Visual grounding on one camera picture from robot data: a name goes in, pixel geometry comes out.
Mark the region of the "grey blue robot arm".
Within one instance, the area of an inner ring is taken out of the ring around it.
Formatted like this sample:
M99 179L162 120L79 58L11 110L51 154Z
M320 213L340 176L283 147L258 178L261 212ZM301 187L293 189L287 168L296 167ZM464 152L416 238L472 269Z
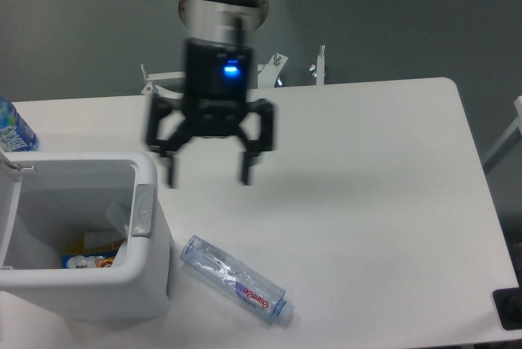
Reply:
M184 79L178 99L154 93L144 141L168 161L173 188L176 155L193 138L236 137L244 151L239 179L275 148L276 107L248 100L256 79L254 34L262 24L262 0L185 0Z

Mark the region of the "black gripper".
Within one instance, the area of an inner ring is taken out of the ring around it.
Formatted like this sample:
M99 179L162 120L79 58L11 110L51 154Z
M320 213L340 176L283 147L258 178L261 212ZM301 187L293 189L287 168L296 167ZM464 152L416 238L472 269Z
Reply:
M266 99L246 103L254 49L188 39L181 99L152 94L144 142L166 167L166 184L176 188L176 154L193 137L236 136L244 147L240 181L250 185L250 167L262 152L275 148L275 105ZM241 128L246 117L259 116L259 135L249 139Z

